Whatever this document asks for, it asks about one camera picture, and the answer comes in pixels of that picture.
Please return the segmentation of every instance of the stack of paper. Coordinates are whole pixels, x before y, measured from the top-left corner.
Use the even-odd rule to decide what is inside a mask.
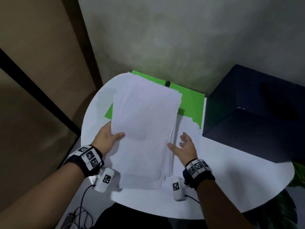
[[[126,76],[113,99],[111,132],[124,132],[108,156],[120,188],[158,189],[173,174],[175,124],[181,94],[140,76]]]

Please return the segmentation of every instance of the hand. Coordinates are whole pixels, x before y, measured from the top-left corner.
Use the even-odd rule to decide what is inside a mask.
[[[111,121],[109,121],[101,127],[91,144],[105,155],[112,149],[114,142],[121,140],[124,136],[124,132],[111,135]]]
[[[184,141],[180,142],[179,145],[182,149],[178,148],[172,143],[168,143],[168,148],[175,154],[181,163],[185,166],[190,160],[196,159],[197,152],[195,149],[195,146],[192,142],[192,139],[187,135],[185,132],[183,132],[183,135],[180,136],[181,140]]]

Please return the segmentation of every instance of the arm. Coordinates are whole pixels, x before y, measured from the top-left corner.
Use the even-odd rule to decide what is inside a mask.
[[[167,146],[186,166],[197,158],[197,152],[192,139],[185,132],[180,138],[183,141],[179,143],[181,149],[171,143]],[[209,229],[254,229],[215,181],[203,180],[196,191]]]
[[[101,128],[92,145],[107,154],[123,132],[111,135],[111,122]],[[0,213],[0,228],[54,228],[85,176],[74,163],[68,162],[22,195]]]

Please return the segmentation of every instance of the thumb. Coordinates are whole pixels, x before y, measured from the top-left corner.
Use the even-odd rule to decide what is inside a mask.
[[[119,133],[114,134],[113,136],[111,136],[111,139],[113,140],[113,143],[114,143],[117,140],[120,140],[120,139],[124,138],[124,136],[125,136],[124,132],[119,132]]]
[[[181,149],[179,149],[177,146],[175,146],[172,143],[167,143],[168,148],[174,153],[177,154],[180,152]]]

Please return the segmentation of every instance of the forearm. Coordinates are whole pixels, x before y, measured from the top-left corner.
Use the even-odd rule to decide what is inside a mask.
[[[83,180],[77,165],[65,164],[3,211],[0,228],[55,227]]]
[[[202,181],[197,195],[209,229],[254,229],[215,181]]]

